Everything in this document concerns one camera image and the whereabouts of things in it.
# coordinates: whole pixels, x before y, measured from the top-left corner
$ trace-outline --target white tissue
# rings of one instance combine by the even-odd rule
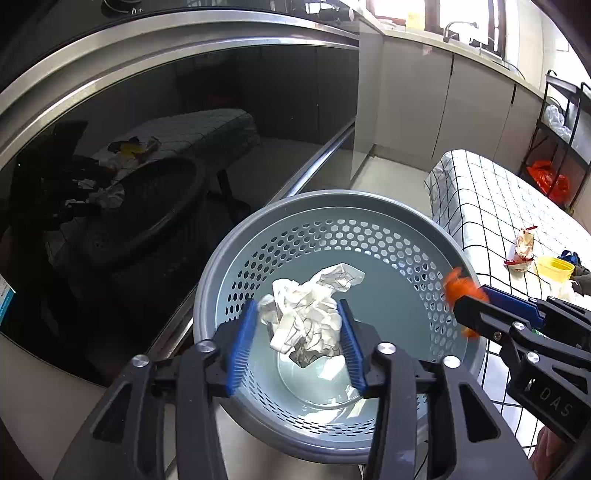
[[[363,281],[365,273],[344,263],[320,270],[310,280],[280,278],[273,282],[273,295],[258,303],[261,322],[267,325],[270,347],[300,367],[321,356],[340,355],[342,319],[332,299],[335,291],[346,292]]]

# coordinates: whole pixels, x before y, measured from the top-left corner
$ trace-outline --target checkered tablecloth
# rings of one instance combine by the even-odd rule
[[[426,179],[433,220],[463,248],[481,284],[526,299],[546,298],[550,284],[537,275],[510,272],[503,260],[512,255],[519,229],[536,225],[534,257],[576,251],[591,265],[591,235],[573,218],[525,181],[465,150],[446,153]],[[501,346],[488,342],[478,380],[529,456],[543,427],[506,394],[509,371]]]

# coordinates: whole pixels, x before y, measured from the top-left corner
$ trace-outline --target yellow bowl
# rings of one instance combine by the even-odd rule
[[[574,271],[572,263],[554,257],[538,257],[535,264],[538,267],[538,275],[560,283],[569,280]]]

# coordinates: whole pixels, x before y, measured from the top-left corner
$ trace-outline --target plastic bag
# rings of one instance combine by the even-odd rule
[[[548,195],[548,191],[552,186],[556,171],[552,168],[550,160],[536,160],[531,167],[527,167],[531,178],[538,184],[540,190]],[[558,205],[565,205],[570,194],[569,178],[565,175],[558,175],[558,180],[552,192],[550,192],[550,200]]]
[[[544,110],[544,123],[548,125],[565,142],[570,142],[570,128],[564,125],[564,115],[556,105],[548,105]]]

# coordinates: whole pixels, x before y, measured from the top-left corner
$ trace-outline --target black shelf cart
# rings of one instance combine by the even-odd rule
[[[553,88],[555,88],[559,93],[561,93],[567,99],[567,106],[566,106],[566,110],[564,112],[565,121],[566,121],[566,118],[568,117],[569,109],[570,109],[571,105],[577,106],[577,115],[574,120],[574,125],[572,127],[572,132],[571,132],[569,142],[565,141],[561,136],[559,136],[556,132],[554,132],[554,130],[552,130],[542,120],[542,117],[544,115],[544,110],[546,109],[546,107],[548,105],[551,105],[551,103],[548,101],[548,87],[549,86],[552,86]],[[579,197],[579,194],[581,193],[581,190],[583,189],[583,186],[587,182],[589,174],[591,173],[591,164],[590,164],[591,159],[586,160],[573,148],[573,140],[574,140],[574,136],[576,135],[581,111],[586,112],[589,115],[591,115],[591,99],[584,92],[585,88],[591,92],[591,87],[589,87],[589,85],[587,85],[585,82],[581,82],[580,86],[576,86],[570,82],[567,82],[565,80],[561,80],[560,78],[558,78],[556,76],[556,72],[554,70],[548,70],[548,72],[546,74],[546,88],[544,91],[544,100],[542,101],[540,115],[538,116],[538,119],[536,121],[534,133],[531,136],[530,147],[529,147],[527,153],[525,154],[523,162],[521,163],[521,168],[519,169],[519,176],[521,178],[527,180],[530,184],[532,184],[533,186],[535,186],[539,190],[540,189],[539,186],[534,181],[534,179],[531,178],[531,176],[526,168],[528,166],[528,161],[530,159],[531,153],[536,148],[538,148],[542,143],[546,142],[547,140],[552,140],[554,142],[554,150],[552,153],[551,161],[552,161],[552,163],[554,163],[554,159],[556,157],[556,153],[558,151],[558,148],[561,147],[564,150],[564,154],[562,155],[562,159],[558,163],[558,168],[556,169],[556,175],[554,176],[554,180],[552,182],[552,185],[548,189],[548,192],[543,192],[543,193],[546,196],[550,196],[550,193],[552,192],[552,190],[554,189],[554,186],[556,185],[556,182],[558,180],[558,176],[560,175],[560,172],[562,171],[562,168],[564,167],[564,163],[565,163],[565,160],[567,157],[573,158],[575,160],[575,162],[579,166],[581,166],[581,168],[584,171],[583,180],[579,184],[579,188],[577,189],[576,193],[574,194],[573,199],[570,201],[570,203],[568,205],[560,205],[565,210],[570,210],[570,207],[577,201],[577,198]],[[538,132],[540,132],[540,131],[543,132],[544,137],[541,140],[539,140],[537,143],[535,143],[535,139],[538,135]]]

